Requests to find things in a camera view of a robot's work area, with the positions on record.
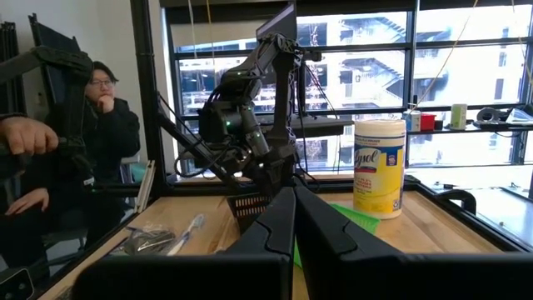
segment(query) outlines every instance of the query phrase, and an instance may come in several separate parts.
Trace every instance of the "black basket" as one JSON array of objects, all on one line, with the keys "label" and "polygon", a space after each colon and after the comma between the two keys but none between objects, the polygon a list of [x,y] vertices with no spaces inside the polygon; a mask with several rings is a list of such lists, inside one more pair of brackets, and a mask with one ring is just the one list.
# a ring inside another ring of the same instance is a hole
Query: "black basket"
[{"label": "black basket", "polygon": [[237,219],[239,231],[243,234],[256,221],[271,202],[271,197],[259,193],[232,196],[227,198],[233,217]]}]

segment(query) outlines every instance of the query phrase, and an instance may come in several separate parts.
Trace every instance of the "lysol wipes container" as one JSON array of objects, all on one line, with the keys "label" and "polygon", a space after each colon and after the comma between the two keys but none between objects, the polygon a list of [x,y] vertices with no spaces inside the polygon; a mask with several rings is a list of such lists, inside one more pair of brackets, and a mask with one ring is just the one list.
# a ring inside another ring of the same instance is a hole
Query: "lysol wipes container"
[{"label": "lysol wipes container", "polygon": [[353,207],[376,218],[401,214],[406,123],[356,121]]}]

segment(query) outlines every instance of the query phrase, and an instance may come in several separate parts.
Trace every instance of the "white lid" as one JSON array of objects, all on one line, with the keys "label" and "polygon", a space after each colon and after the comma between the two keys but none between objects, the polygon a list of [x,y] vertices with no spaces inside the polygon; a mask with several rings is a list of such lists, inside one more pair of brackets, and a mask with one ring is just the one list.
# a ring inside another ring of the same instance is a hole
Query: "white lid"
[{"label": "white lid", "polygon": [[406,122],[404,120],[366,120],[355,121],[356,134],[370,136],[397,136],[405,134]]}]

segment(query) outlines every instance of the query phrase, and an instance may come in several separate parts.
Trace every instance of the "eyeglasses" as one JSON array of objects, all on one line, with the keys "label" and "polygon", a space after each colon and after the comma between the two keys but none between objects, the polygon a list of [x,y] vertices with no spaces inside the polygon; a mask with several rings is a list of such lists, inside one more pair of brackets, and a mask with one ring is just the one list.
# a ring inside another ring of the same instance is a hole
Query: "eyeglasses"
[{"label": "eyeglasses", "polygon": [[102,85],[106,86],[107,88],[113,87],[115,84],[111,82],[110,80],[93,80],[91,81],[91,85],[94,87],[102,87]]}]

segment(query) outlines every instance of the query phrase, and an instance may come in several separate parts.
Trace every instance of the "toothbrush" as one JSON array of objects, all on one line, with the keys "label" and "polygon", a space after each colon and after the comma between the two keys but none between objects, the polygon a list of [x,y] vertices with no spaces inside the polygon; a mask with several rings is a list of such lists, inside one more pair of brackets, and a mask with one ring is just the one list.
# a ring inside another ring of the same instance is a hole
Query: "toothbrush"
[{"label": "toothbrush", "polygon": [[180,252],[182,250],[183,246],[191,239],[192,230],[195,228],[200,228],[204,223],[205,217],[203,214],[196,215],[194,219],[192,219],[191,224],[187,228],[187,230],[182,234],[180,237],[179,242],[177,242],[176,246],[174,246],[168,253],[167,256],[176,255],[176,253]]}]

